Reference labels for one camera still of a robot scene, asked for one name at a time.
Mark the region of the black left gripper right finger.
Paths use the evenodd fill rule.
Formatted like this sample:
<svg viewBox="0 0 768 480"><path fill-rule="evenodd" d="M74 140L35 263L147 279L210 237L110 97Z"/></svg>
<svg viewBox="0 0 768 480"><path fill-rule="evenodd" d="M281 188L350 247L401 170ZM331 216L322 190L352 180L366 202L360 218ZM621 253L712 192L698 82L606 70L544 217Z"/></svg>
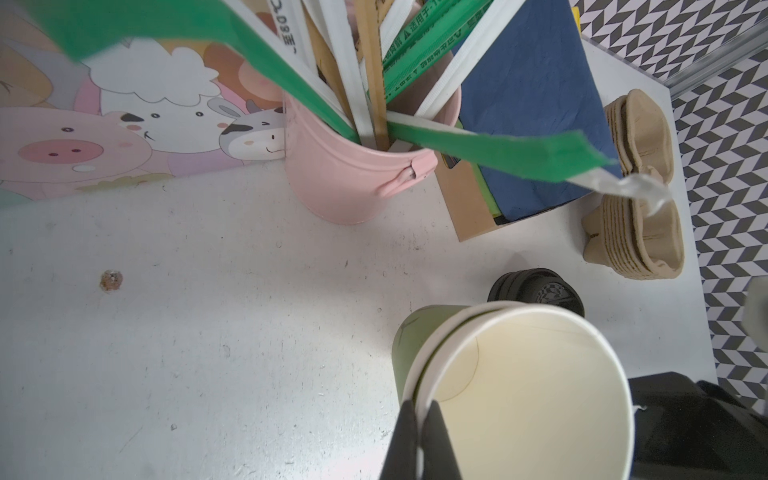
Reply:
<svg viewBox="0 0 768 480"><path fill-rule="evenodd" d="M461 480L459 466L440 410L433 401L421 430L424 480Z"/></svg>

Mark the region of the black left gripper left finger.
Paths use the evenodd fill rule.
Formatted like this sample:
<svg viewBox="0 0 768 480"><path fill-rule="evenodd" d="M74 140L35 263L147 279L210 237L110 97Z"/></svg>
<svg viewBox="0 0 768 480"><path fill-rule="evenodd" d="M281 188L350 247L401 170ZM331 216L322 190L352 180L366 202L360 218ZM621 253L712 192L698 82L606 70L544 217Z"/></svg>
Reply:
<svg viewBox="0 0 768 480"><path fill-rule="evenodd" d="M415 480L418 425L411 400L402 403L380 480Z"/></svg>

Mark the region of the cartoon animal paper bag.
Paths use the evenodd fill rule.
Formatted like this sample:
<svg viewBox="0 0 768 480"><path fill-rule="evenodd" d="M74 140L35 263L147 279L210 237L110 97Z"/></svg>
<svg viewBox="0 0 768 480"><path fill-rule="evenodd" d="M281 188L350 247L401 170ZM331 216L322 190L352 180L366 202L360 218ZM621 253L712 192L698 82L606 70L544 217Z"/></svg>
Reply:
<svg viewBox="0 0 768 480"><path fill-rule="evenodd" d="M226 44L126 38L72 61L1 5L1 203L280 160L283 94Z"/></svg>

